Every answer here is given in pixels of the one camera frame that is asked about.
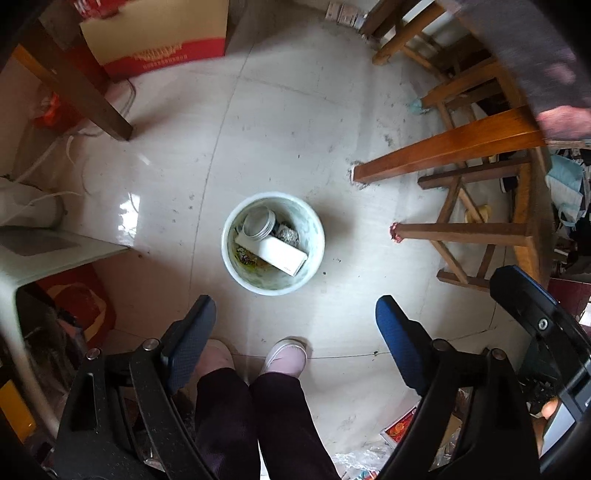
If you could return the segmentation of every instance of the table leg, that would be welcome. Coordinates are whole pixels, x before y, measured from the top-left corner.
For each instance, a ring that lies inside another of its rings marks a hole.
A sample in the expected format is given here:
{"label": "table leg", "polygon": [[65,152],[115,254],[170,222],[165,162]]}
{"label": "table leg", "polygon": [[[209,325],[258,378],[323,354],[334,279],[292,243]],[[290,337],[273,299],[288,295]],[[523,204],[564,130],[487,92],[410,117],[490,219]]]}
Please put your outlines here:
{"label": "table leg", "polygon": [[113,138],[129,140],[133,127],[66,58],[37,21],[21,37],[13,56],[81,115]]}

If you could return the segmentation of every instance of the wall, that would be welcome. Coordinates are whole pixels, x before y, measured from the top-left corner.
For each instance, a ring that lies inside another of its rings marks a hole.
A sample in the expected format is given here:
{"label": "wall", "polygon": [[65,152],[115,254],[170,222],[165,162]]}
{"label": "wall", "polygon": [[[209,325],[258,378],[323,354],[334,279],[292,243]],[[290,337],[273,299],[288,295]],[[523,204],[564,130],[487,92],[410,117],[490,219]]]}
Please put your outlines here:
{"label": "wall", "polygon": [[0,175],[12,172],[40,81],[14,59],[0,72]]}

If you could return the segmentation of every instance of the tiled floor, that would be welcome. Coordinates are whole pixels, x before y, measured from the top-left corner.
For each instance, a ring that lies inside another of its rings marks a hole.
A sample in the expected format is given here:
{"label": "tiled floor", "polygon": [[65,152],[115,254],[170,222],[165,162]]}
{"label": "tiled floor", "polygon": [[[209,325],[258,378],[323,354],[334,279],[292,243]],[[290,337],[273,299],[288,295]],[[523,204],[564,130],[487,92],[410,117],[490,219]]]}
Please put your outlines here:
{"label": "tiled floor", "polygon": [[[96,264],[118,314],[108,349],[159,337],[202,293],[217,302],[215,335],[239,369],[252,373],[274,342],[304,337],[313,353],[302,383],[332,453],[375,437],[416,401],[375,326],[381,295],[467,351],[499,346],[517,361],[527,341],[486,294],[438,282],[443,262],[427,242],[390,240],[392,221],[433,221],[444,191],[422,191],[418,174],[351,185],[354,162],[443,130],[437,112],[406,107],[436,81],[400,55],[375,67],[371,54],[320,12],[250,2],[225,58],[134,79],[133,139],[76,139],[61,182],[86,191],[66,198],[67,229],[133,247]],[[319,273],[284,297],[244,290],[220,255],[227,215],[266,190],[305,199],[326,231]],[[496,182],[471,191],[506,216]],[[451,248],[473,269],[484,250]],[[511,253],[499,249],[493,266],[504,260]]]}

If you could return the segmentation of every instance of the white cord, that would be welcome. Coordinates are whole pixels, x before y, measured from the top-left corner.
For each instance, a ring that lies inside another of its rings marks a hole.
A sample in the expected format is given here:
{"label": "white cord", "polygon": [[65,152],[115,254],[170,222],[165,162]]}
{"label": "white cord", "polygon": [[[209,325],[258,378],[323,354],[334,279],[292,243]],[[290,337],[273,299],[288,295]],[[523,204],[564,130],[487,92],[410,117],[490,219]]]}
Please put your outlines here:
{"label": "white cord", "polygon": [[[131,106],[133,105],[133,103],[135,101],[135,97],[137,95],[137,91],[135,89],[135,85],[133,83],[131,83],[130,80],[127,80],[127,82],[129,83],[129,88],[130,88],[131,92],[129,94],[129,98],[125,102],[125,104],[124,104],[124,106],[123,106],[123,108],[121,109],[121,112],[120,112],[121,116],[123,116],[123,117],[127,116],[127,114],[129,113],[129,111],[131,110]],[[18,176],[14,181],[12,181],[10,185],[8,185],[6,187],[1,187],[0,190],[8,190],[10,188],[13,188],[18,183],[22,183],[24,180],[26,180],[27,178],[29,178],[29,176],[37,168],[39,168],[39,165],[41,165],[49,157],[49,154],[55,149],[55,147],[57,146],[57,144],[59,143],[59,141],[62,138],[68,137],[68,140],[66,142],[66,157],[74,165],[74,161],[72,160],[72,158],[70,156],[70,146],[72,144],[72,141],[74,140],[74,136],[99,137],[103,133],[104,133],[103,131],[98,132],[97,134],[88,134],[88,133],[85,133],[84,131],[78,131],[78,132],[67,131],[63,135],[60,135],[59,137],[57,137],[53,142],[51,142],[51,144],[49,145],[49,147],[47,147],[47,150],[45,150],[41,154],[41,156],[37,160],[35,160],[35,162],[33,163],[33,165],[31,165],[29,168],[27,168],[20,176]]]}
{"label": "white cord", "polygon": [[23,208],[21,208],[16,213],[13,213],[12,215],[9,215],[4,220],[2,220],[0,222],[0,226],[6,225],[8,222],[10,222],[10,220],[12,220],[13,218],[18,217],[22,212],[24,212],[30,206],[36,204],[37,202],[40,202],[41,200],[45,200],[45,199],[48,199],[48,198],[51,198],[51,197],[57,197],[57,196],[60,196],[60,195],[78,195],[79,197],[82,197],[82,195],[80,193],[78,193],[78,192],[70,192],[70,191],[57,192],[57,193],[47,193],[46,195],[41,195],[40,197],[37,197],[36,199],[31,200],[29,203],[27,203]]}

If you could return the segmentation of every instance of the light blue cloth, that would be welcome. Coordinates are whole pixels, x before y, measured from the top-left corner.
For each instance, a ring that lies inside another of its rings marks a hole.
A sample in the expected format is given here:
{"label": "light blue cloth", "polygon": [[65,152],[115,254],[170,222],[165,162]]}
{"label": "light blue cloth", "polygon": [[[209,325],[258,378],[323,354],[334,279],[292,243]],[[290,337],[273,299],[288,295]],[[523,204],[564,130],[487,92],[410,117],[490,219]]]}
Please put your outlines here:
{"label": "light blue cloth", "polygon": [[548,176],[579,192],[584,178],[583,167],[560,155],[552,154],[550,158],[552,159],[552,169],[548,172]]}
{"label": "light blue cloth", "polygon": [[583,167],[560,155],[552,154],[550,158],[552,169],[546,175],[546,185],[562,223],[574,227],[586,210],[581,208],[581,186],[585,177]]}
{"label": "light blue cloth", "polygon": [[417,98],[415,101],[410,103],[408,105],[408,109],[413,115],[421,115],[422,113],[427,113],[430,110],[430,108],[423,108],[420,98]]}

